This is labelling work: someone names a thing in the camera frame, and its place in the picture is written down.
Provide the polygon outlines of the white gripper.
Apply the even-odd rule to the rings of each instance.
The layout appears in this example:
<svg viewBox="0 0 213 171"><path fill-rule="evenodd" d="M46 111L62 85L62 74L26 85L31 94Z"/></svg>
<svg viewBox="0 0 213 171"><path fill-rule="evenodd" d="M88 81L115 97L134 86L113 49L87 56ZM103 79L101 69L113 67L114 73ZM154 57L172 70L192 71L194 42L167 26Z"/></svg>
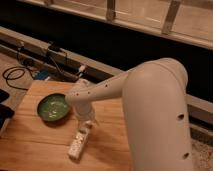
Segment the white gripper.
<svg viewBox="0 0 213 171"><path fill-rule="evenodd" d="M95 110L91 104L76 105L75 115L79 121L94 120Z"/></svg>

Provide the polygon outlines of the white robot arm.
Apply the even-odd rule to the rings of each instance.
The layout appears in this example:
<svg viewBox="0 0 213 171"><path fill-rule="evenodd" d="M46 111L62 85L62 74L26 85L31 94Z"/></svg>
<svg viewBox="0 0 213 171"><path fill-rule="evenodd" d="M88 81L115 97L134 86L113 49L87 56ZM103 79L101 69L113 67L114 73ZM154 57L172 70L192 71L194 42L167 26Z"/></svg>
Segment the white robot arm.
<svg viewBox="0 0 213 171"><path fill-rule="evenodd" d="M94 101L122 99L134 171L194 171L187 82L179 61L161 58L96 85L81 79L65 99L81 121L94 117Z"/></svg>

